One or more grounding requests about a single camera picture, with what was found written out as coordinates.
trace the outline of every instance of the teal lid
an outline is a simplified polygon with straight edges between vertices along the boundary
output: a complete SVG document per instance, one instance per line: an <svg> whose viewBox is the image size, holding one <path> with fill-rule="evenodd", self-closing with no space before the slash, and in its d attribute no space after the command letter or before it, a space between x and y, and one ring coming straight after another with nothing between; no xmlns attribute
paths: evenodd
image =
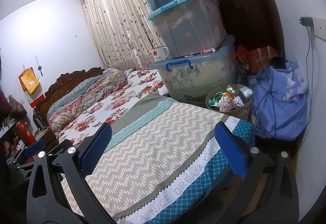
<svg viewBox="0 0 326 224"><path fill-rule="evenodd" d="M173 8L174 6L177 6L179 4L182 4L184 2L186 2L188 0L174 0L174 1L171 1L170 3L164 5L163 7L161 8L158 8L157 10L153 11L152 13L150 13L148 15L148 20L150 21L151 19L153 19L156 15L159 15L160 13L162 12L165 12L167 11L168 9L171 9Z"/></svg>

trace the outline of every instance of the leaf pattern curtain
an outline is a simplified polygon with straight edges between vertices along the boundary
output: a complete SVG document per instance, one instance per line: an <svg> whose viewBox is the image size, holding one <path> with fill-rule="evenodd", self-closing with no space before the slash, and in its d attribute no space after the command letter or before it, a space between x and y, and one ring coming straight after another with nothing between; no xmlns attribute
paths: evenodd
<svg viewBox="0 0 326 224"><path fill-rule="evenodd" d="M97 52L105 67L149 69L151 49L163 45L144 0L82 0Z"/></svg>

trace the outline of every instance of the wall outlet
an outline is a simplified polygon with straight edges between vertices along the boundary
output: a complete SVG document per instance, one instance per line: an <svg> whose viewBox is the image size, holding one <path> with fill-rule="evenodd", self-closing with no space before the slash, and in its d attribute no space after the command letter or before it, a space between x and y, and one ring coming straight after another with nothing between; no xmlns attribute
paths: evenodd
<svg viewBox="0 0 326 224"><path fill-rule="evenodd" d="M322 38L326 41L326 19L312 18L314 20L315 36Z"/></svg>

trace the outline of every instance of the blue foam pad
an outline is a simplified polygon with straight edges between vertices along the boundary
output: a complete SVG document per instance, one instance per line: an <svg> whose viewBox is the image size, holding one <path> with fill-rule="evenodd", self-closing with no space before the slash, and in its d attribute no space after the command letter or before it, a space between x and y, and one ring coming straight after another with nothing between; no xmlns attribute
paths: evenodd
<svg viewBox="0 0 326 224"><path fill-rule="evenodd" d="M37 153L39 153L41 150L45 149L45 141L43 139L40 139L39 141L36 141L35 143L33 143L32 145L26 147L24 149L24 156L25 158L31 158L34 155L36 155Z"/></svg>
<svg viewBox="0 0 326 224"><path fill-rule="evenodd" d="M234 174L239 175L242 179L247 174L247 159L242 153L227 127L217 123L214 129L214 136L223 154L226 156Z"/></svg>
<svg viewBox="0 0 326 224"><path fill-rule="evenodd" d="M79 172L83 177L91 175L104 153L112 137L111 126L104 123L95 133L93 141L89 144L83 156L80 158Z"/></svg>

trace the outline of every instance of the brown door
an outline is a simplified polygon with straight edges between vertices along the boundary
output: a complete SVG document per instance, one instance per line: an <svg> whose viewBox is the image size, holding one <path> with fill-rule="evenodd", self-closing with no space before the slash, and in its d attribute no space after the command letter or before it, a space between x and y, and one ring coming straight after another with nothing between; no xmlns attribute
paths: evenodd
<svg viewBox="0 0 326 224"><path fill-rule="evenodd" d="M218 0L227 34L248 50L271 45L281 55L283 30L275 0Z"/></svg>

